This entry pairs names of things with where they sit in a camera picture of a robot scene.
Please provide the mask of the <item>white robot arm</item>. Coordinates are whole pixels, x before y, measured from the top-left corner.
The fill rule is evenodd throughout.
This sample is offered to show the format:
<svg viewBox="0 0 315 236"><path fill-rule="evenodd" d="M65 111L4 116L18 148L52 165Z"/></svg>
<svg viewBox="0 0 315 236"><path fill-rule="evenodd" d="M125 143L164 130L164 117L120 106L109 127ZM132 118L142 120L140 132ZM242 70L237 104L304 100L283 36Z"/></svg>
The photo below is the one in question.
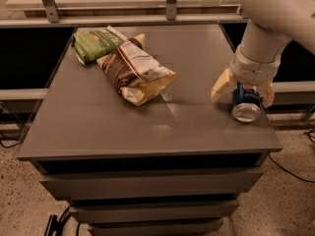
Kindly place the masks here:
<svg viewBox="0 0 315 236"><path fill-rule="evenodd" d="M256 87L263 105L269 107L285 47L294 40L315 53L315 0L240 0L240 4L248 23L229 67L213 85L211 100L242 83Z"/></svg>

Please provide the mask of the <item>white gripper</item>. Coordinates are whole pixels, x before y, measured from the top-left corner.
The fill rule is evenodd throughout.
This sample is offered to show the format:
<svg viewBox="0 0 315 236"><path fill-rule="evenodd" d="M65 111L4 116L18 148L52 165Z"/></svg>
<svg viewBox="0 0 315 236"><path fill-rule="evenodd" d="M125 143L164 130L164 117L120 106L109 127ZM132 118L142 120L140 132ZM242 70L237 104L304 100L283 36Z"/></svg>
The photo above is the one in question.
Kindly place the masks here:
<svg viewBox="0 0 315 236"><path fill-rule="evenodd" d="M250 60L241 52L240 47L237 47L230 61L230 69L225 69L213 85L211 100L216 102L223 94L234 91L239 81L246 85L257 86L263 106L270 107L275 99L272 79L276 76L280 64L280 57L269 63Z"/></svg>

